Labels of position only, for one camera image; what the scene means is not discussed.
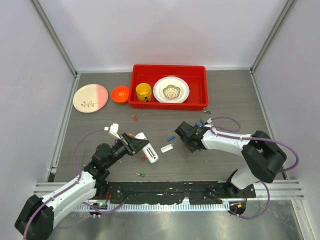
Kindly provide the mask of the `white remote control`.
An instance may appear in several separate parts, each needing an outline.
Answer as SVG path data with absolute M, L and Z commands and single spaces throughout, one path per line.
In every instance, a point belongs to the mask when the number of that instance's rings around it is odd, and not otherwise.
M 135 136 L 135 138 L 139 139 L 139 140 L 148 140 L 143 132 L 138 133 Z M 150 142 L 146 146 L 143 147 L 142 151 L 151 164 L 154 164 L 158 161 L 159 156 L 156 153 L 155 149 L 153 148 L 153 146 L 151 145 Z

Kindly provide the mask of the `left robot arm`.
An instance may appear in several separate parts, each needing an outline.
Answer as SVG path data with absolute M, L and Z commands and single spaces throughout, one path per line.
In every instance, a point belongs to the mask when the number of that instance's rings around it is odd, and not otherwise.
M 58 223 L 75 207 L 91 198 L 100 200 L 106 195 L 106 178 L 113 164 L 125 155 L 135 155 L 148 144 L 145 137 L 134 138 L 127 133 L 120 134 L 113 146 L 99 144 L 91 161 L 73 180 L 44 196 L 30 196 L 14 227 L 24 240 L 48 239 Z

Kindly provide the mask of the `white battery cover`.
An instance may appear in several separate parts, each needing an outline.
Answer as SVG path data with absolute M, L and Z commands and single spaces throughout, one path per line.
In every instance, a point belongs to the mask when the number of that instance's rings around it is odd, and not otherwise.
M 173 147 L 173 144 L 168 144 L 166 146 L 163 146 L 160 150 L 162 153 L 166 153 L 170 150 L 172 150 L 174 147 Z

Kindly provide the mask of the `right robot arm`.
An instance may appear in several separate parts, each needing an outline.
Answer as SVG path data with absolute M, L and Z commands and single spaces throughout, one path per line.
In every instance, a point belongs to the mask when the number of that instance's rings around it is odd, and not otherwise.
M 245 160 L 246 166 L 236 169 L 222 184 L 222 195 L 233 198 L 257 182 L 272 183 L 287 160 L 285 152 L 263 131 L 254 134 L 233 134 L 218 131 L 212 124 L 201 127 L 182 122 L 175 133 L 190 152 L 219 150 Z

